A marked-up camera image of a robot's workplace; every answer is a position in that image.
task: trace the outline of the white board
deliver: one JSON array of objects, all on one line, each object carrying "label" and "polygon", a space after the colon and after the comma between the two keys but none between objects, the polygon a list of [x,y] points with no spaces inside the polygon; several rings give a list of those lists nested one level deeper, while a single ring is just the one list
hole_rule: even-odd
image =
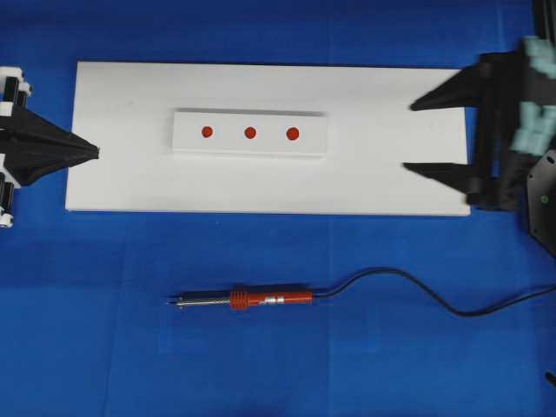
[{"label": "white board", "polygon": [[[463,196],[401,167],[467,162],[463,109],[407,106],[454,71],[79,63],[73,131],[100,159],[69,170],[66,208],[468,215]],[[321,113],[322,158],[177,154],[176,111]]]}]

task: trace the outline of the white foam board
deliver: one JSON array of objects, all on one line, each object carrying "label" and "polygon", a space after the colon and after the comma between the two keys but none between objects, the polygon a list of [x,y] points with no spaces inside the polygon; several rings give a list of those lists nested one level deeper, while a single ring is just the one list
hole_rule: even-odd
[{"label": "white foam board", "polygon": [[[248,129],[253,137],[247,136]],[[291,129],[296,135],[288,138]],[[174,113],[172,147],[175,152],[189,153],[323,157],[327,131],[327,118],[319,114],[179,110]]]},{"label": "white foam board", "polygon": [[[66,208],[101,211],[467,215],[460,193],[401,167],[467,162],[462,109],[407,106],[454,71],[79,63],[73,130],[100,159],[69,170]],[[179,155],[176,111],[321,113],[313,159]]]}]

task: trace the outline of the power cord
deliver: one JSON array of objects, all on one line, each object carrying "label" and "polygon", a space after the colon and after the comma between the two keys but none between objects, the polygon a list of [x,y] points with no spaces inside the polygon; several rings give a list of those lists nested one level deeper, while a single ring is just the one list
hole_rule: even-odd
[{"label": "power cord", "polygon": [[459,317],[481,317],[481,316],[484,316],[484,315],[489,315],[489,314],[492,314],[492,313],[496,313],[497,311],[500,311],[503,308],[508,308],[508,307],[513,306],[515,304],[518,304],[520,302],[531,300],[532,298],[541,297],[542,295],[546,295],[546,294],[552,293],[553,291],[556,291],[556,285],[552,285],[551,287],[548,287],[547,289],[543,289],[543,290],[541,290],[539,292],[536,292],[536,293],[531,293],[529,295],[523,295],[523,296],[518,297],[518,298],[512,298],[508,301],[499,301],[499,302],[493,304],[492,306],[489,306],[489,307],[486,307],[486,308],[480,308],[480,309],[477,309],[477,310],[470,310],[470,311],[462,311],[462,310],[459,310],[459,309],[455,308],[454,306],[448,304],[447,301],[445,301],[442,297],[440,297],[438,294],[436,294],[430,287],[428,287],[423,282],[421,282],[420,280],[415,278],[413,275],[409,274],[408,272],[406,272],[402,269],[397,269],[397,268],[368,268],[368,269],[364,269],[361,272],[357,273],[356,275],[354,275],[353,277],[351,277],[350,279],[348,279],[344,283],[340,284],[336,288],[331,288],[328,291],[322,292],[322,293],[315,293],[314,298],[331,298],[331,297],[334,297],[335,295],[338,295],[339,293],[341,293],[342,291],[344,291],[345,289],[347,289],[348,287],[350,287],[351,285],[356,283],[360,278],[364,278],[364,277],[370,276],[370,275],[398,275],[398,276],[401,276],[401,277],[405,278],[406,280],[411,281],[413,284],[415,284],[417,287],[419,287],[426,294],[430,295],[436,302],[438,302],[447,311],[449,311],[450,313],[452,313],[454,315],[457,315]]}]

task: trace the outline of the red dot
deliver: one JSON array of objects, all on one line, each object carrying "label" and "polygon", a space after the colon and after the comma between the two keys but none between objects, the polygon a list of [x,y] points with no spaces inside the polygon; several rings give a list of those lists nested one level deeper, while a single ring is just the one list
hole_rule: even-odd
[{"label": "red dot", "polygon": [[212,128],[210,126],[205,126],[201,130],[202,137],[211,137],[212,133]]},{"label": "red dot", "polygon": [[295,141],[299,137],[299,129],[289,128],[286,132],[286,136],[290,141]]},{"label": "red dot", "polygon": [[247,137],[248,139],[253,139],[255,136],[257,136],[256,129],[251,126],[246,128],[244,133],[245,133],[245,137]]}]

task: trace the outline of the blue surface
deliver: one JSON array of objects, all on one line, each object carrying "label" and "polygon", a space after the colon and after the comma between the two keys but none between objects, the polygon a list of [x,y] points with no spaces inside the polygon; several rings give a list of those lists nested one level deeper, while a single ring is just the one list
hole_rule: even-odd
[{"label": "blue surface", "polygon": [[[460,68],[533,32],[530,4],[517,0],[2,9],[0,63],[23,67],[30,109],[67,129],[82,59]],[[1,415],[553,414],[543,373],[556,370],[554,297],[464,320],[400,278],[376,277],[318,307],[161,303],[238,282],[323,287],[384,265],[481,307],[554,281],[554,260],[516,215],[68,213],[66,175],[18,193],[17,225],[0,233]]]}]

